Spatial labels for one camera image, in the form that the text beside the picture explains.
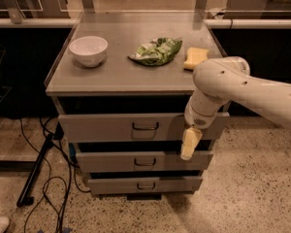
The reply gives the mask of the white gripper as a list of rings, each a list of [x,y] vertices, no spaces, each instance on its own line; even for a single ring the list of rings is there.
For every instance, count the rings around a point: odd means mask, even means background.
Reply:
[[[185,129],[182,136],[180,157],[183,160],[192,158],[203,137],[200,129],[209,128],[218,110],[226,103],[227,100],[209,96],[199,89],[193,92],[184,110],[184,119],[190,128]]]

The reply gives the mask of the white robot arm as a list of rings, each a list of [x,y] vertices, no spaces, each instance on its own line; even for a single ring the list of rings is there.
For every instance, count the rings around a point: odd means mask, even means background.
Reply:
[[[192,78],[195,90],[184,111],[187,128],[182,137],[182,159],[192,157],[202,131],[230,101],[291,131],[291,83],[252,77],[241,57],[204,60],[195,67]]]

